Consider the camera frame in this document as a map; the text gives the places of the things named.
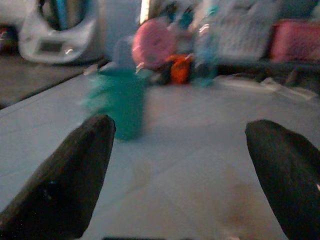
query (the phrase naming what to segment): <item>pink lid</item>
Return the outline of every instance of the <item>pink lid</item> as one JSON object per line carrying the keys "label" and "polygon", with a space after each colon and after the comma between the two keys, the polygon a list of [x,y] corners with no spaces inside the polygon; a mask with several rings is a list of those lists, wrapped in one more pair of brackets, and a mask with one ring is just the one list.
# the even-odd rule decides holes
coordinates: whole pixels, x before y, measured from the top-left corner
{"label": "pink lid", "polygon": [[136,32],[132,57],[136,65],[144,64],[147,69],[156,69],[175,51],[175,45],[175,37],[167,26],[157,19],[151,19]]}

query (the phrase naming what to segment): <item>plastic bottle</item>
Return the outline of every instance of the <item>plastic bottle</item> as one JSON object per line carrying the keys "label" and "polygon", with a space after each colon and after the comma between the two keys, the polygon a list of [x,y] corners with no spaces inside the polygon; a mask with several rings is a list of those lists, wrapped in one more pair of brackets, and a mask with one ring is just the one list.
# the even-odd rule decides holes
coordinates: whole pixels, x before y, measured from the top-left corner
{"label": "plastic bottle", "polygon": [[217,76],[218,33],[213,24],[218,6],[212,6],[207,16],[200,22],[194,45],[193,83],[209,86]]}

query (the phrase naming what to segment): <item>green bucket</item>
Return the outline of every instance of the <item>green bucket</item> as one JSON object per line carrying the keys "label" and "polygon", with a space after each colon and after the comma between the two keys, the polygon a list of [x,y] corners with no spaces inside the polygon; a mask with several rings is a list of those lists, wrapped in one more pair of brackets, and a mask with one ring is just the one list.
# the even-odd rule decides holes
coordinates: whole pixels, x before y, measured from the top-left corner
{"label": "green bucket", "polygon": [[89,94],[95,113],[108,114],[115,121],[115,138],[140,137],[144,126],[146,80],[134,70],[108,68],[96,74]]}

